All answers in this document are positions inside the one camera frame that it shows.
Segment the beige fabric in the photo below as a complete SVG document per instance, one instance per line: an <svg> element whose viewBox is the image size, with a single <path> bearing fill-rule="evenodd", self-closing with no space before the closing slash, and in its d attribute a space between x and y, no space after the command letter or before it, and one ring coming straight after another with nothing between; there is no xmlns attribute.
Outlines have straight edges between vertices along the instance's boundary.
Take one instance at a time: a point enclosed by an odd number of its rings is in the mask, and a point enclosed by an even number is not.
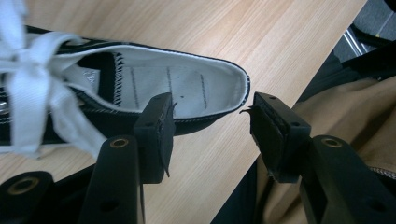
<svg viewBox="0 0 396 224"><path fill-rule="evenodd" d="M395 87L396 77L381 82L364 79L323 91L293 110L312 126L311 136L342 138L368 166L396 173ZM259 167L263 190L266 171ZM263 223L306 223L299 184L275 183L261 214Z"/></svg>

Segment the shoe lining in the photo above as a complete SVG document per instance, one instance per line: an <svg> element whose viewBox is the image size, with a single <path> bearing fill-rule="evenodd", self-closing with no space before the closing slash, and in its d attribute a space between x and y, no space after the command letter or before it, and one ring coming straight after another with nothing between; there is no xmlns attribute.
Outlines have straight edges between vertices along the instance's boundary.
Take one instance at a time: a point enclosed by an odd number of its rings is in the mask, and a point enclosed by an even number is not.
<svg viewBox="0 0 396 224"><path fill-rule="evenodd" d="M117 55L116 61L122 61L118 63L121 68L116 66L114 69L114 83L99 86L99 89L108 85L114 88L113 101L107 100L113 109L140 113L153 96L172 92L173 102L177 104L174 117L190 119L236 109L248 94L246 73L232 63L135 46L113 47L105 51ZM91 68L81 68L81 71L98 74ZM98 99L97 90L91 88L96 85L92 80L91 87L82 83L81 78L69 81L104 103L103 99Z"/></svg>

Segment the wooden table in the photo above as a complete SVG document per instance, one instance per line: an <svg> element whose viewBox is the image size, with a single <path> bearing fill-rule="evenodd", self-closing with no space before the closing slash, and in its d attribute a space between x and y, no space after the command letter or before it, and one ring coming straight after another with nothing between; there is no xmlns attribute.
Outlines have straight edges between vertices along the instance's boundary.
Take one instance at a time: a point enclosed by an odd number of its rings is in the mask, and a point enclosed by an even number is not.
<svg viewBox="0 0 396 224"><path fill-rule="evenodd" d="M241 65L254 91L292 106L365 0L35 0L30 25L128 40ZM209 223L256 160L248 114L237 112L198 133L175 137L171 177L146 185L147 223ZM35 161L0 156L0 181L26 171L55 180L94 163L74 148Z"/></svg>

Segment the sneaker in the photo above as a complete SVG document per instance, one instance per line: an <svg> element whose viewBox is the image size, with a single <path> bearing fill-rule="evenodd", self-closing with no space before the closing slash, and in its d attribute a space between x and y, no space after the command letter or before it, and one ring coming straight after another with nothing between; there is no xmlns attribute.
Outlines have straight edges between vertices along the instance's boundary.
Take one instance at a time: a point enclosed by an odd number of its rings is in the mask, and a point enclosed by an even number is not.
<svg viewBox="0 0 396 224"><path fill-rule="evenodd" d="M172 92L176 135L193 133L248 98L238 65L129 42L25 27L22 1L0 1L0 151L39 156L72 144L97 156L131 133L149 100Z"/></svg>

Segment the white shoelace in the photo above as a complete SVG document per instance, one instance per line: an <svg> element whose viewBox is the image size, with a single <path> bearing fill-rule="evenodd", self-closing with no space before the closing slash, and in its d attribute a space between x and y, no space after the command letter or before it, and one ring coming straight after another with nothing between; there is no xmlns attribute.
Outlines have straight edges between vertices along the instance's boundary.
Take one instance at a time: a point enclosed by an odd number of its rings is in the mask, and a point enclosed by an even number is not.
<svg viewBox="0 0 396 224"><path fill-rule="evenodd" d="M85 118L78 101L62 82L50 73L49 64L62 43L82 43L72 34L51 32L27 43L23 19L27 9L22 0L0 0L0 74L11 118L12 152L38 157L47 115L55 132L67 143L94 157L106 140Z"/></svg>

